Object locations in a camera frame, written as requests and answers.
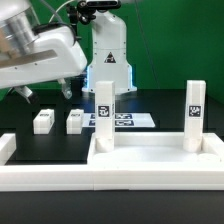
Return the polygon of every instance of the black cable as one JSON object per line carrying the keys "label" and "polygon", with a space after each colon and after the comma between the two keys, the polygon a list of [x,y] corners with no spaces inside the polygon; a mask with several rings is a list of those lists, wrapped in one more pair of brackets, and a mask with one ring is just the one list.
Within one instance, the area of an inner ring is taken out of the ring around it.
{"label": "black cable", "polygon": [[147,41],[146,41],[146,36],[145,36],[144,29],[143,29],[141,16],[140,16],[140,13],[139,13],[138,2],[137,2],[137,0],[134,0],[134,1],[135,1],[135,11],[136,11],[136,15],[137,15],[137,18],[138,18],[138,24],[139,24],[139,28],[140,28],[140,31],[141,31],[143,43],[144,43],[145,48],[146,48],[146,53],[147,53],[147,56],[148,56],[148,61],[149,61],[149,64],[151,66],[152,74],[153,74],[154,80],[156,82],[157,88],[160,89],[160,85],[159,85],[159,81],[158,81],[158,76],[157,76],[157,73],[156,73],[156,70],[155,70],[155,66],[154,66],[154,63],[153,63],[152,54],[151,54],[150,48],[149,48],[149,46],[147,44]]}

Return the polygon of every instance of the warning label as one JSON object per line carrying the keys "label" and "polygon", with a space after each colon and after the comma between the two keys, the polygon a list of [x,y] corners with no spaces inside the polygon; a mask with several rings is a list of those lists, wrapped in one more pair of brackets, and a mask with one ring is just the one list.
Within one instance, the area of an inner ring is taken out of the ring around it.
{"label": "warning label", "polygon": [[110,52],[110,54],[107,56],[106,60],[104,63],[116,63],[113,54]]}

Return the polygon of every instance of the black table surface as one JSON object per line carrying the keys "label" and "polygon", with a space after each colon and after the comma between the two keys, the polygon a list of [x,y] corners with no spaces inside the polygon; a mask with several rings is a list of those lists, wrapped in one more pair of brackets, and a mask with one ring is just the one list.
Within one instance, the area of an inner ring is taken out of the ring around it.
{"label": "black table surface", "polygon": [[[39,90],[29,105],[16,94],[0,102],[0,134],[16,133],[17,150],[7,165],[86,164],[94,128],[66,134],[71,109],[94,113],[94,98],[75,92]],[[116,101],[116,113],[151,113],[155,128],[116,131],[183,131],[184,90],[138,90]],[[41,109],[55,110],[49,135],[34,135],[32,121]],[[206,97],[204,132],[224,139],[224,105]],[[2,192],[0,223],[224,223],[223,191],[71,191]]]}

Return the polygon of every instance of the white pillar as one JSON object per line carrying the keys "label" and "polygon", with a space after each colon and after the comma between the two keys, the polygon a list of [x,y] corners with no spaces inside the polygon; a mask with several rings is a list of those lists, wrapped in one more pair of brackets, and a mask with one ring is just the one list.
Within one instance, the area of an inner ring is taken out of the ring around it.
{"label": "white pillar", "polygon": [[189,152],[201,150],[205,90],[205,81],[187,81],[183,148]]}
{"label": "white pillar", "polygon": [[96,149],[100,152],[114,150],[115,84],[113,81],[96,83]]}

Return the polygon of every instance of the white tray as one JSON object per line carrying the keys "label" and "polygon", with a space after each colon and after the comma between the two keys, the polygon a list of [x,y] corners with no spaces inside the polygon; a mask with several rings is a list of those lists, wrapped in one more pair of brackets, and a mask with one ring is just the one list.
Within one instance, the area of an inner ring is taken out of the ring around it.
{"label": "white tray", "polygon": [[121,132],[115,151],[99,154],[93,135],[87,165],[1,166],[0,191],[224,190],[224,143],[203,134],[191,154],[182,142],[183,133]]}

